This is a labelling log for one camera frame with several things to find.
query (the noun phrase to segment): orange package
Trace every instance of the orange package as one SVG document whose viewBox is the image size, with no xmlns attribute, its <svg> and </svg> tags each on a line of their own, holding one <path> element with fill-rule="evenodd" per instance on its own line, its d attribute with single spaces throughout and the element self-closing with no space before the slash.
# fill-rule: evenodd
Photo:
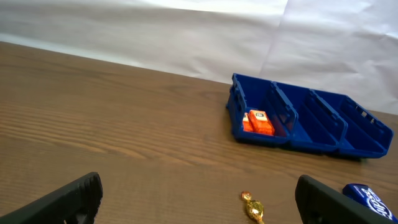
<svg viewBox="0 0 398 224">
<path fill-rule="evenodd" d="M 243 115 L 243 131 L 250 131 L 250 132 L 253 132 L 253 127 L 251 126 L 251 123 L 250 123 L 250 121 L 249 121 L 249 118 L 248 118 L 248 114 L 247 114 L 247 113 L 245 113 L 245 114 Z"/>
<path fill-rule="evenodd" d="M 253 126 L 253 130 L 257 133 L 274 135 L 275 129 L 272 126 L 266 112 L 251 110 L 249 112 L 249 119 Z"/>
</svg>

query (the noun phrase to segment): blue tray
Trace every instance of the blue tray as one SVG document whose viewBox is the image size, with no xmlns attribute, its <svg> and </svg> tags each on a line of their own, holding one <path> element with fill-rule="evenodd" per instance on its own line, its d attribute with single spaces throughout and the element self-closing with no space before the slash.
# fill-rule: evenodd
<svg viewBox="0 0 398 224">
<path fill-rule="evenodd" d="M 298 151 L 379 158 L 393 132 L 345 95 L 234 74 L 227 104 L 237 140 Z M 265 111 L 274 136 L 243 131 L 243 114 Z"/>
</svg>

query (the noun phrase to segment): gold wrapped candy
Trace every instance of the gold wrapped candy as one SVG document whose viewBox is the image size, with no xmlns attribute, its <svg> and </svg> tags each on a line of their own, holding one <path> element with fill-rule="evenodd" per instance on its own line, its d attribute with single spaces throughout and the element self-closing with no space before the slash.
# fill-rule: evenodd
<svg viewBox="0 0 398 224">
<path fill-rule="evenodd" d="M 264 224 L 262 221 L 262 215 L 264 214 L 264 206 L 261 202 L 251 199 L 250 192 L 242 192 L 242 199 L 246 201 L 246 211 L 250 218 L 258 222 L 258 224 Z"/>
</svg>

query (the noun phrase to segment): white sheet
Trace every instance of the white sheet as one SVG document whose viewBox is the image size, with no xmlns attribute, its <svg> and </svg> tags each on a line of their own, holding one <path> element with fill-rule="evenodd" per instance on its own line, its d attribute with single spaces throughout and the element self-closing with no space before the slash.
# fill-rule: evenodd
<svg viewBox="0 0 398 224">
<path fill-rule="evenodd" d="M 233 72 L 398 114 L 395 0 L 0 0 L 0 40 L 218 82 Z"/>
</svg>

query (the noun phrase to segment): wood grain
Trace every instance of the wood grain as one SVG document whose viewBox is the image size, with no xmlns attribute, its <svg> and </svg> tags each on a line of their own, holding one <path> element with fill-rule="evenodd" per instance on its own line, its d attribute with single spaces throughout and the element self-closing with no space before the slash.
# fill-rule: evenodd
<svg viewBox="0 0 398 224">
<path fill-rule="evenodd" d="M 237 143 L 229 85 L 0 43 L 0 215 L 99 172 L 97 223 L 300 223 L 294 188 L 308 174 L 336 190 L 370 185 L 398 213 L 398 143 L 351 161 Z M 374 113 L 398 131 L 398 116 Z"/>
</svg>

